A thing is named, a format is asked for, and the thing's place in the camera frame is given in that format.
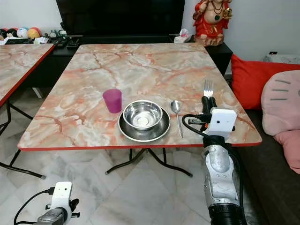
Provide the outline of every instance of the white wall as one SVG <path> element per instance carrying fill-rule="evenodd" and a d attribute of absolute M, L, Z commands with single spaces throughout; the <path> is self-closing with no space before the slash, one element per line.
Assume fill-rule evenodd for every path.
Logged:
<path fill-rule="evenodd" d="M 194 33 L 199 0 L 186 0 L 182 25 Z M 300 0 L 233 0 L 225 42 L 241 58 L 260 60 L 269 51 L 300 53 Z M 56 0 L 0 0 L 0 27 L 60 29 Z"/>
<path fill-rule="evenodd" d="M 192 33 L 195 3 L 186 0 L 182 26 Z M 245 60 L 260 60 L 270 51 L 300 53 L 300 0 L 233 0 L 233 18 L 225 42 Z"/>

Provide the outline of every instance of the hello kitty pillow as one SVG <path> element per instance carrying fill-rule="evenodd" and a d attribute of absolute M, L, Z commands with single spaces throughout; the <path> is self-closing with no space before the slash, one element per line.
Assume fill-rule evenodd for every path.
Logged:
<path fill-rule="evenodd" d="M 274 136 L 300 129 L 300 70 L 273 75 L 262 91 L 262 126 Z"/>

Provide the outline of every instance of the black metal table frame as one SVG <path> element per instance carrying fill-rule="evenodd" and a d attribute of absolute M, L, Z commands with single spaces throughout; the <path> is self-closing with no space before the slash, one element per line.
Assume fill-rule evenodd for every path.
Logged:
<path fill-rule="evenodd" d="M 22 114 L 23 116 L 27 117 L 28 119 L 30 119 L 30 120 L 33 119 L 32 116 L 29 116 L 27 113 L 23 112 L 21 109 L 19 109 L 19 108 L 15 107 L 14 105 L 12 105 L 9 102 L 9 99 L 8 99 L 6 101 L 7 122 L 0 124 L 0 136 L 2 135 L 4 130 L 8 127 L 8 125 L 11 122 L 11 111 L 10 111 L 11 108 L 16 110 L 18 113 Z M 11 160 L 11 162 L 9 163 L 9 165 L 0 162 L 0 166 L 4 167 L 6 169 L 9 169 L 9 170 L 13 170 L 13 171 L 21 172 L 21 173 L 26 173 L 28 175 L 32 175 L 32 176 L 35 176 L 35 177 L 38 177 L 38 178 L 41 178 L 41 179 L 45 179 L 46 176 L 44 176 L 44 175 L 41 175 L 41 174 L 38 174 L 36 172 L 32 172 L 32 171 L 29 171 L 29 170 L 24 170 L 24 169 L 17 168 L 17 167 L 13 166 L 13 164 L 14 164 L 15 160 L 18 158 L 20 152 L 21 152 L 21 150 L 18 149 L 18 151 L 15 153 L 15 155 L 14 155 L 13 159 Z"/>
<path fill-rule="evenodd" d="M 165 152 L 165 148 L 163 148 L 163 155 L 164 155 L 164 160 L 160 160 L 160 158 L 149 148 L 146 148 L 146 149 L 141 149 L 136 156 L 134 156 L 132 158 L 132 151 L 133 149 L 130 149 L 129 150 L 129 161 L 125 162 L 125 163 L 122 163 L 122 164 L 119 164 L 119 165 L 115 165 L 113 166 L 112 168 L 110 168 L 108 171 L 105 172 L 106 175 L 108 175 L 109 173 L 111 173 L 112 171 L 116 170 L 116 169 L 119 169 L 121 167 L 124 167 L 124 166 L 127 166 L 131 163 L 134 163 L 145 151 L 148 151 L 152 156 L 153 158 L 158 161 L 161 165 L 167 167 L 167 168 L 170 168 L 170 169 L 173 169 L 173 170 L 177 170 L 177 171 L 180 171 L 184 174 L 186 174 L 187 176 L 189 177 L 193 177 L 193 175 L 191 173 L 189 173 L 188 171 L 182 169 L 182 168 L 179 168 L 179 167 L 176 167 L 176 166 L 173 166 L 173 165 L 170 165 L 170 164 L 167 164 L 167 157 L 166 157 L 166 152 Z"/>

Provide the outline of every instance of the spoon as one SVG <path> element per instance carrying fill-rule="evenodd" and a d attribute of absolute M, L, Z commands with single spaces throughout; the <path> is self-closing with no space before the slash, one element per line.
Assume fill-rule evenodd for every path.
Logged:
<path fill-rule="evenodd" d="M 183 138 L 182 127 L 181 127 L 181 123 L 180 123 L 180 120 L 179 120 L 179 117 L 178 117 L 178 113 L 180 112 L 180 102 L 178 100 L 172 101 L 171 102 L 171 109 L 177 115 L 179 135 L 180 135 L 181 138 Z"/>

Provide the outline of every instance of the marble table top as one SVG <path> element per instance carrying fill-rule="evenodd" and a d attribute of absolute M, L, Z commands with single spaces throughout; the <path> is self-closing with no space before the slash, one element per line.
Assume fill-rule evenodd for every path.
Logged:
<path fill-rule="evenodd" d="M 21 150 L 87 150 L 143 147 L 201 147 L 202 138 L 183 126 L 180 138 L 176 115 L 170 109 L 181 101 L 180 116 L 202 110 L 204 80 L 214 81 L 219 107 L 236 111 L 234 146 L 258 145 L 262 139 L 216 68 L 197 43 L 82 45 L 23 134 Z M 147 99 L 171 116 L 165 137 L 149 143 L 127 139 L 118 128 L 120 113 L 109 113 L 102 93 L 117 88 L 123 107 Z"/>
<path fill-rule="evenodd" d="M 0 45 L 0 107 L 53 48 L 53 44 Z"/>

